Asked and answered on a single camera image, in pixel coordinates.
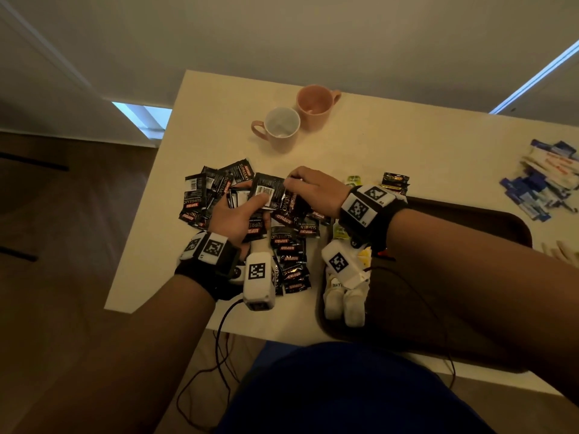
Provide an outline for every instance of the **wristband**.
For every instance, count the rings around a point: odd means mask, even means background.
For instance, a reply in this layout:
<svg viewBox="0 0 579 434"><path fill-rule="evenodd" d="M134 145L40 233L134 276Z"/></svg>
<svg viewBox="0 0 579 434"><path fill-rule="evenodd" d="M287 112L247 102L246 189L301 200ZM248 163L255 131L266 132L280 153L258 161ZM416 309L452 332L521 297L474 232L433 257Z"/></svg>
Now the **wristband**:
<svg viewBox="0 0 579 434"><path fill-rule="evenodd" d="M183 251L175 274L197 282L215 301L229 300L241 293L239 287L229 284L240 253L241 250L225 236L202 231L193 237Z"/></svg>
<svg viewBox="0 0 579 434"><path fill-rule="evenodd" d="M358 242L370 243L374 252L386 248L386 234L396 213L408 207L405 196L379 186L357 186L340 208L339 223Z"/></svg>

